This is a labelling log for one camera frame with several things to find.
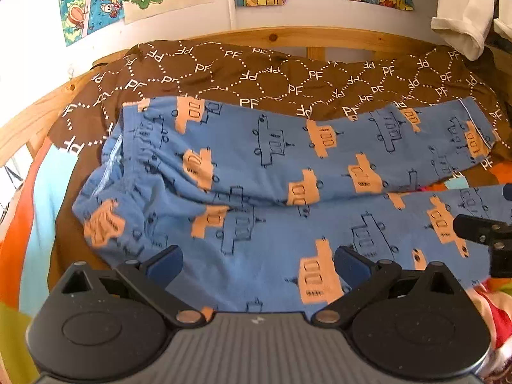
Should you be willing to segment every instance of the blue pants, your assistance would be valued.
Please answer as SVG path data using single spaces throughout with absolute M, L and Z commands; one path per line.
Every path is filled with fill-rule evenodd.
M 183 270 L 167 290 L 197 309 L 309 316 L 348 290 L 332 262 L 340 245 L 406 269 L 442 260 L 463 286 L 486 277 L 487 248 L 457 238 L 452 219 L 510 222 L 502 187 L 416 191 L 495 141 L 471 98 L 326 122 L 143 100 L 122 108 L 73 211 L 111 265 L 178 245 Z

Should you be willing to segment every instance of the brown fabric with pf pattern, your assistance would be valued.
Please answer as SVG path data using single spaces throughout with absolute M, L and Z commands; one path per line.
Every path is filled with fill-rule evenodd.
M 473 96 L 501 142 L 488 160 L 463 175 L 470 186 L 504 183 L 490 172 L 510 161 L 512 138 L 493 91 L 464 65 L 462 55 L 438 47 L 422 56 L 343 64 L 313 61 L 268 50 L 210 42 L 156 41 L 140 44 L 99 72 L 50 130 L 60 148 L 78 154 L 56 221 L 49 287 L 74 261 L 107 268 L 87 246 L 71 207 L 89 174 L 99 166 L 101 147 L 123 102 L 188 95 L 281 114 L 327 120 L 357 119 L 391 102 L 423 107 Z

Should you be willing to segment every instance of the metal screw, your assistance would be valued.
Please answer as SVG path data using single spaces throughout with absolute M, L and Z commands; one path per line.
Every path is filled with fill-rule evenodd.
M 335 324 L 340 320 L 340 314 L 334 310 L 322 310 L 316 314 L 316 320 L 323 324 Z
M 201 320 L 201 313 L 195 310 L 182 310 L 176 315 L 176 320 L 183 324 L 196 324 Z

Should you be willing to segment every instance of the wooden headboard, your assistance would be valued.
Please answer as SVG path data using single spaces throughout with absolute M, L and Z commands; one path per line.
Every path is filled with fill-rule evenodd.
M 398 53 L 416 54 L 431 50 L 432 43 L 389 33 L 350 28 L 282 27 L 232 30 L 191 38 L 262 48 L 305 47 L 307 57 L 325 60 L 326 47 L 371 51 L 375 59 L 385 59 Z M 122 58 L 128 49 L 112 53 L 93 62 L 108 64 Z M 60 113 L 79 93 L 92 76 L 104 66 L 97 66 L 66 84 L 54 89 L 29 105 L 0 128 L 0 166 L 3 166 L 23 145 L 35 156 L 44 137 Z

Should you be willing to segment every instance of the white wall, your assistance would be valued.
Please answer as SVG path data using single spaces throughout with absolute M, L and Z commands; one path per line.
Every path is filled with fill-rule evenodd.
M 240 7 L 238 28 L 317 25 L 361 28 L 442 43 L 430 30 L 437 0 L 414 0 L 402 12 L 346 0 L 288 0 L 281 7 Z M 180 39 L 229 29 L 227 0 L 184 8 L 129 25 L 121 20 L 66 47 L 58 0 L 0 0 L 0 125 L 71 76 L 112 52 L 155 39 Z M 365 51 L 329 51 L 357 61 Z

